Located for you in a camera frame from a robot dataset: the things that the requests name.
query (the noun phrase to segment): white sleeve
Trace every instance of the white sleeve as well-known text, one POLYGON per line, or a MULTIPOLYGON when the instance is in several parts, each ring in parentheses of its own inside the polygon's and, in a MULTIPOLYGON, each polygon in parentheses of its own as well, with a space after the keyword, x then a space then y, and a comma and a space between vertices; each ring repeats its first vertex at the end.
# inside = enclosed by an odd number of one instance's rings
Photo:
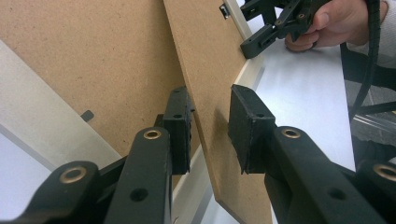
MULTIPOLYGON (((381 23, 381 37, 379 41, 378 65, 396 68, 396 0, 383 0, 388 4, 388 12, 381 23)), ((350 50, 368 54, 369 43, 356 46, 346 44, 350 50)))

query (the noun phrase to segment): human hand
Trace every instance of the human hand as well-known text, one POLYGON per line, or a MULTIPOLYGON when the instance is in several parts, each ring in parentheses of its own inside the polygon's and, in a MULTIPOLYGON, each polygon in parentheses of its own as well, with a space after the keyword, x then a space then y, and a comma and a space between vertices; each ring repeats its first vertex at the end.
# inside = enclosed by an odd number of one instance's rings
MULTIPOLYGON (((384 20, 388 5, 381 2, 381 21, 384 20)), ((364 0, 332 0, 323 5, 315 14, 308 32, 295 42, 287 35, 285 44, 293 51, 303 51, 315 47, 329 47, 348 42, 363 45, 369 40, 368 11, 364 0)))

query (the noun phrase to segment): wooden board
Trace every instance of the wooden board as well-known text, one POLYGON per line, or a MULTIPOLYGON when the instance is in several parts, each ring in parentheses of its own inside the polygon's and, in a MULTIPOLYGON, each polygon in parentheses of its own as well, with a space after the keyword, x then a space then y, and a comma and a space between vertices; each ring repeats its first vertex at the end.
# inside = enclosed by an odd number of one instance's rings
POLYGON ((164 2, 216 200, 240 222, 270 223, 263 175, 241 175, 227 135, 231 86, 246 62, 242 37, 221 0, 164 2))
POLYGON ((0 38, 121 156, 184 85, 161 1, 4 0, 0 38))

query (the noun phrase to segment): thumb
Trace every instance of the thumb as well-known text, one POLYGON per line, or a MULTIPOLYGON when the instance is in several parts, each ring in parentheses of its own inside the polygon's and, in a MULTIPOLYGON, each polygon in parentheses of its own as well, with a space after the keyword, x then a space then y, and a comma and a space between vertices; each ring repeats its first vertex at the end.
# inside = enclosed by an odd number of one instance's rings
POLYGON ((345 2, 342 0, 332 0, 323 5, 315 13, 313 25, 317 30, 321 30, 332 23, 343 20, 346 16, 345 2))

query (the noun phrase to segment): black cable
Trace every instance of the black cable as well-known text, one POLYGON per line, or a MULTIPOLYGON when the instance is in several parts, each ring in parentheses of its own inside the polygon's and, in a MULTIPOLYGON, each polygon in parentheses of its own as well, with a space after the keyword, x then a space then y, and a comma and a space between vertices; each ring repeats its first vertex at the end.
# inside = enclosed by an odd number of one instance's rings
POLYGON ((361 83, 361 89, 356 96, 355 103, 349 110, 349 121, 352 121, 358 112, 359 108, 363 104, 367 93, 370 90, 373 78, 375 75, 376 63, 378 60, 379 51, 379 38, 380 38, 380 0, 366 0, 368 10, 368 25, 369 25, 369 53, 366 64, 366 71, 364 74, 363 81, 361 83))

